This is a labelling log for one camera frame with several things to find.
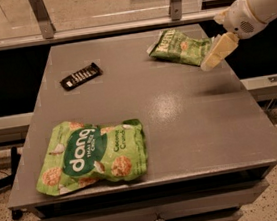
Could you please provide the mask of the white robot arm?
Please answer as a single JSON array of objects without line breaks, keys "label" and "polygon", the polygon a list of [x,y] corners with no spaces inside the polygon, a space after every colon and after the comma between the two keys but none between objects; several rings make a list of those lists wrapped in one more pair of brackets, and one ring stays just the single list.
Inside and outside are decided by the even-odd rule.
[{"label": "white robot arm", "polygon": [[239,40],[249,39],[263,31],[277,18],[277,0],[236,0],[214,21],[225,29],[213,39],[210,50],[200,64],[201,70],[210,71],[237,48]]}]

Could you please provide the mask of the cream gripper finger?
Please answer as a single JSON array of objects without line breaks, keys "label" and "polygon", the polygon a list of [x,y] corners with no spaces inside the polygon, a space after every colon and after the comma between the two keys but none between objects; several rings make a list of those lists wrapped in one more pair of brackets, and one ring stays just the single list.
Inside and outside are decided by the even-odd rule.
[{"label": "cream gripper finger", "polygon": [[215,68],[237,48],[238,43],[239,39],[234,33],[226,32],[223,35],[217,35],[210,50],[200,64],[201,70],[210,71]]},{"label": "cream gripper finger", "polygon": [[214,21],[217,24],[220,24],[223,26],[227,25],[229,23],[229,15],[228,14],[229,14],[229,8],[226,8],[214,16]]}]

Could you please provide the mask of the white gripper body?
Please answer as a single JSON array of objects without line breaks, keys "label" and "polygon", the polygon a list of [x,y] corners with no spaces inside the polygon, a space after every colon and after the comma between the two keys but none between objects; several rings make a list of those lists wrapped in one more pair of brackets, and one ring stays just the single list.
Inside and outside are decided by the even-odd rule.
[{"label": "white gripper body", "polygon": [[252,13],[248,0],[236,0],[224,15],[223,27],[240,39],[249,39],[266,28],[266,23]]}]

